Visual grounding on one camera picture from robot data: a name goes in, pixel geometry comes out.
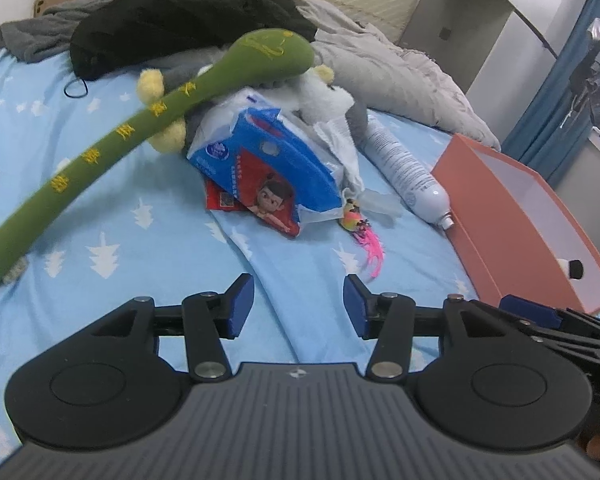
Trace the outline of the pink cardboard box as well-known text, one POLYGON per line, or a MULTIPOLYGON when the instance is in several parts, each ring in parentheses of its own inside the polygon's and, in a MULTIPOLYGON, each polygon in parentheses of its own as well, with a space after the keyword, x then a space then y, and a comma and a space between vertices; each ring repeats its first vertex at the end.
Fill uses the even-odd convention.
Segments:
POLYGON ((600 253, 539 174, 464 136, 452 137, 432 174, 450 196, 446 236, 480 300, 600 312, 600 253), (568 280, 558 258, 581 260, 583 278, 568 280))

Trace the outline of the hanging clothes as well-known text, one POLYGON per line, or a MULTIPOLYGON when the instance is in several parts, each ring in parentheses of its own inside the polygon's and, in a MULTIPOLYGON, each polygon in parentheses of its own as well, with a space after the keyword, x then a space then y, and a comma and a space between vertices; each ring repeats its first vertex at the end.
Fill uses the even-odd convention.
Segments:
POLYGON ((569 77, 571 102, 562 128, 570 118, 587 110, 592 125, 600 128, 600 18, 588 26, 588 52, 569 77))

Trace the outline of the white spray bottle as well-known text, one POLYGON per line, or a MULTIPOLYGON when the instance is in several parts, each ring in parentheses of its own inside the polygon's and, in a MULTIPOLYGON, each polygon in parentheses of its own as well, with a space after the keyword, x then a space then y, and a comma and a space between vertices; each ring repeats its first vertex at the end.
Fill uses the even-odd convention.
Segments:
POLYGON ((415 216, 443 231, 454 226, 451 201, 445 188, 374 116, 368 118, 360 149, 415 216))

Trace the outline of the black white panda plush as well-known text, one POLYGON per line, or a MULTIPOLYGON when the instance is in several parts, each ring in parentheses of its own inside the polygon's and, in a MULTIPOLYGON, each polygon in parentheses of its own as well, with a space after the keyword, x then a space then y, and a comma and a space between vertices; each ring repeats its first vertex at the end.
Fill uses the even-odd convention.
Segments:
POLYGON ((558 266, 562 269, 562 272, 565 273, 565 276, 568 280, 577 280, 579 281, 583 278, 584 275, 584 266, 581 260, 579 259, 557 259, 558 266))

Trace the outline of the green long plush stick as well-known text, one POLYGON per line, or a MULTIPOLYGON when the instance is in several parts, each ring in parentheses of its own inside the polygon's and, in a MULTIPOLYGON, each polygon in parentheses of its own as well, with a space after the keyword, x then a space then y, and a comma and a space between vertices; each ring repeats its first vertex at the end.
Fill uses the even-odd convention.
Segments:
POLYGON ((297 77, 313 61, 309 41, 290 30, 260 29, 241 36, 206 72, 125 119, 69 162, 0 225, 0 284, 80 194, 175 119, 241 88, 297 77))

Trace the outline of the blue tissue pack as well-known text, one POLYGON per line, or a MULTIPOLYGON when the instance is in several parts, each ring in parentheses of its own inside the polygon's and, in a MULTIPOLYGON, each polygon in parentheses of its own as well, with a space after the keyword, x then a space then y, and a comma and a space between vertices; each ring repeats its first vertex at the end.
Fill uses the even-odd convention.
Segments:
POLYGON ((186 154, 222 191, 291 237, 342 215, 342 168, 293 114, 251 88, 204 115, 186 154))

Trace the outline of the grey duvet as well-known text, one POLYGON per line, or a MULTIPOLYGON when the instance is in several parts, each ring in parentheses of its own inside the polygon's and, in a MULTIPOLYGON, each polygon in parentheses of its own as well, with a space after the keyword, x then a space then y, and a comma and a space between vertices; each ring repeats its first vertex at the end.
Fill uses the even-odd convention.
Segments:
MULTIPOLYGON (((392 44, 375 25, 358 24, 324 0, 268 1, 317 27, 314 63, 334 70, 335 84, 367 106, 501 148, 465 93, 425 53, 392 44)), ((0 49, 23 63, 51 58, 69 49, 83 20, 108 6, 109 0, 72 0, 51 6, 37 18, 6 22, 0 25, 0 49)))

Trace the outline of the clear plastic cap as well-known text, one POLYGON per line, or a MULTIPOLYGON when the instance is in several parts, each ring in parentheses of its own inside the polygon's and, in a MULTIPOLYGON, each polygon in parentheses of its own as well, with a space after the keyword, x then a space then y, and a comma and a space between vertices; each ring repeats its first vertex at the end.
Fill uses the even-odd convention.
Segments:
POLYGON ((401 199, 396 194, 382 194, 366 188, 358 194, 358 206, 366 212, 382 214, 389 218, 401 218, 403 206, 401 199))

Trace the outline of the grey wardrobe shelf unit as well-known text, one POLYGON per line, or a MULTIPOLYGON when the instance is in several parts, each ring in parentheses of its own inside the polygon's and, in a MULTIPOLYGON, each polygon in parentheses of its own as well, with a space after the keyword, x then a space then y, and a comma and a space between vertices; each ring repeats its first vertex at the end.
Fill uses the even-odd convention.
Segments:
POLYGON ((553 46, 513 0, 419 0, 400 45, 429 55, 468 92, 513 16, 522 23, 524 39, 556 58, 553 46))

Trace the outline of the white towel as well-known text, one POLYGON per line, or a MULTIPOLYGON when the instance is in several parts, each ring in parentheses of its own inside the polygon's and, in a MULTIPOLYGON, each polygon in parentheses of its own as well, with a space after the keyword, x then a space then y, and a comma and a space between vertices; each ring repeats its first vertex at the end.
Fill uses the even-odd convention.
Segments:
POLYGON ((313 130, 340 162, 348 188, 355 195, 362 193, 365 186, 358 164, 358 149, 354 144, 347 119, 340 116, 327 122, 316 122, 313 130))

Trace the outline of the black clothing pile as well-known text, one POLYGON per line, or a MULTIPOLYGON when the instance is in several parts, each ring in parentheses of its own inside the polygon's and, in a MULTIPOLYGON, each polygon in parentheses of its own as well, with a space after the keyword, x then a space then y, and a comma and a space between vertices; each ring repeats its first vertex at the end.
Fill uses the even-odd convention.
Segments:
POLYGON ((317 31, 294 0, 111 0, 79 21, 69 55, 73 73, 92 81, 154 58, 224 47, 264 28, 308 41, 317 31))

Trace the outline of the pink tassel toy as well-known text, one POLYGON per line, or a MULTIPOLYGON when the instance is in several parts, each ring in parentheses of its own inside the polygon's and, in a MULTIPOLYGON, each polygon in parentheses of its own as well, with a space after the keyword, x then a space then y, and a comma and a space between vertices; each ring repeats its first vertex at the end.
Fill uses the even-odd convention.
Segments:
POLYGON ((352 198, 347 198, 344 202, 339 224, 365 250, 366 266, 370 268, 370 277, 377 278, 385 261, 385 253, 370 222, 352 198))

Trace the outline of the blue curtain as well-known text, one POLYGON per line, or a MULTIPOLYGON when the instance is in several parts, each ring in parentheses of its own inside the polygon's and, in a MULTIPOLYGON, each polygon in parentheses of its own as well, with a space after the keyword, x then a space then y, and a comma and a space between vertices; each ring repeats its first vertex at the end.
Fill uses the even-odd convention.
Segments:
POLYGON ((502 152, 556 188, 576 161, 593 128, 590 112, 572 107, 569 77, 588 53, 588 33, 600 18, 600 0, 586 0, 557 61, 535 97, 506 136, 502 152))

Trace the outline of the grey white penguin plush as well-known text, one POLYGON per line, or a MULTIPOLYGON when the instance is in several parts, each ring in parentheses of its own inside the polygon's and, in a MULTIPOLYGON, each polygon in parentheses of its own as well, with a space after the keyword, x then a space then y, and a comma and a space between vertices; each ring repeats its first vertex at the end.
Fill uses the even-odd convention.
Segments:
MULTIPOLYGON (((136 85, 140 102, 151 104, 193 76, 208 72, 212 67, 210 63, 203 63, 210 60, 210 56, 206 54, 196 54, 188 61, 183 55, 179 55, 177 59, 181 63, 168 70, 155 67, 146 68, 140 73, 136 85)), ((316 122, 327 122, 329 119, 344 116, 349 123, 354 142, 365 133, 368 123, 364 103, 343 88, 335 86, 333 80, 332 69, 326 65, 319 65, 296 78, 262 84, 256 89, 256 93, 265 99, 268 107, 281 110, 287 122, 301 129, 318 145, 328 148, 313 130, 316 122)), ((180 151, 186 155, 203 148, 210 139, 206 128, 211 125, 211 116, 226 100, 226 96, 221 96, 189 110, 183 117, 152 136, 149 143, 160 153, 180 151)))

